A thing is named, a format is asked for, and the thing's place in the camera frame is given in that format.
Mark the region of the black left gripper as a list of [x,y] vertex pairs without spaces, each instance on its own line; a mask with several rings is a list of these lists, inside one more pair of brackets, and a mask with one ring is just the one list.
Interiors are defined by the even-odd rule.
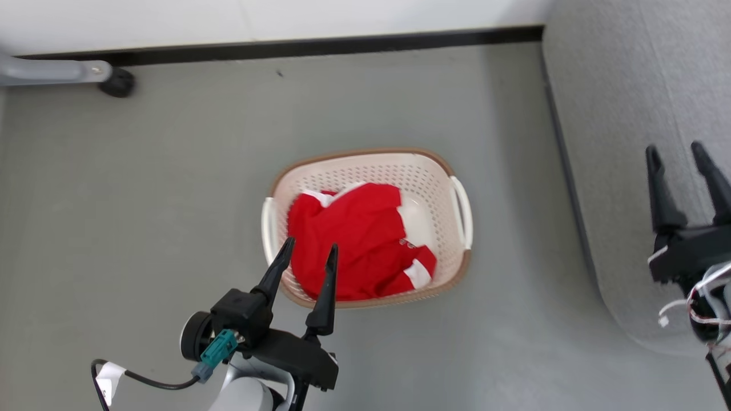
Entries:
[[298,337],[270,327],[272,309],[283,273],[290,266],[295,239],[288,237],[251,293],[228,291],[211,309],[217,330],[230,329],[243,336],[238,351],[246,357],[290,373],[298,380],[322,390],[336,387],[339,365],[322,348],[319,336],[334,332],[339,247],[333,244],[327,256],[326,275],[313,310],[306,318],[306,333]]

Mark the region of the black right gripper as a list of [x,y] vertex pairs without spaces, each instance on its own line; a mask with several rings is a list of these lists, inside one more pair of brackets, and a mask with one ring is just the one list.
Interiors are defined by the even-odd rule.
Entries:
[[674,202],[665,178],[665,164],[656,146],[646,148],[648,197],[653,231],[658,234],[654,254],[649,258],[655,283],[681,283],[705,273],[713,265],[730,260],[730,185],[701,142],[692,142],[691,151],[698,172],[705,179],[715,212],[714,225],[686,227],[686,214]]

